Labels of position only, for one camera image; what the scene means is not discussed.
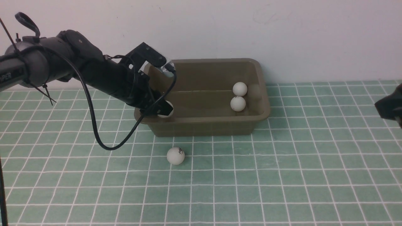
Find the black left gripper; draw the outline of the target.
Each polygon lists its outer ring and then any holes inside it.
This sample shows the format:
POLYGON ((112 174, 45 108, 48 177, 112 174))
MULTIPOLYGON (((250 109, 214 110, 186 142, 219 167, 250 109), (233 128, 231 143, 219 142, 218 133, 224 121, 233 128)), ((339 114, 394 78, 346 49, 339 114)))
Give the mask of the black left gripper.
POLYGON ((140 108, 146 117, 171 117, 173 104, 166 100, 154 104, 162 93, 150 87, 150 77, 141 68, 150 60, 76 60, 86 85, 108 94, 131 107, 140 108))

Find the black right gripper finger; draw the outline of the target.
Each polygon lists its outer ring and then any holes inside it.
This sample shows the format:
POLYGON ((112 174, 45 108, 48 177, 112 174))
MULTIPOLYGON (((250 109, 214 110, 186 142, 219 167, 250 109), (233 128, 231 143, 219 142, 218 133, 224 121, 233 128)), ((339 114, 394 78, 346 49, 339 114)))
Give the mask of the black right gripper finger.
POLYGON ((395 91, 375 103, 379 116, 385 120, 396 121, 402 127, 402 84, 395 91))

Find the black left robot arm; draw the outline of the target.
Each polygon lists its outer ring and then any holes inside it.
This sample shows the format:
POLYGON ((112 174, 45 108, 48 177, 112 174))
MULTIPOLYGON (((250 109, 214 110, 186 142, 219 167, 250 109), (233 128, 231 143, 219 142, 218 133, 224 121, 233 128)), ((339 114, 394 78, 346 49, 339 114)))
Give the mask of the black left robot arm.
POLYGON ((16 84, 35 88, 55 80, 66 83, 82 77, 88 86, 142 113, 171 116, 173 106, 165 99, 155 103, 162 94, 151 88, 150 76, 141 68, 148 62, 172 77, 174 63, 146 43, 115 58, 120 61, 113 61, 74 30, 64 30, 50 38, 26 36, 1 57, 1 91, 16 84))

